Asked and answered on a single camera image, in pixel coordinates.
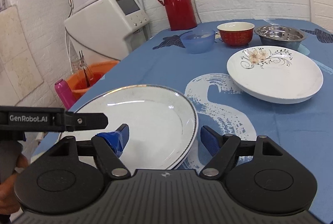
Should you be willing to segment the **person left hand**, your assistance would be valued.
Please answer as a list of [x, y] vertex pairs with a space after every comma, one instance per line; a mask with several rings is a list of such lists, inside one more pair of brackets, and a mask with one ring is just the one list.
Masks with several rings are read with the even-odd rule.
[[4, 215], [10, 215], [16, 213], [20, 209], [20, 204], [14, 193], [14, 183], [16, 181], [18, 173], [14, 172], [1, 183], [1, 201], [0, 201], [0, 213]]

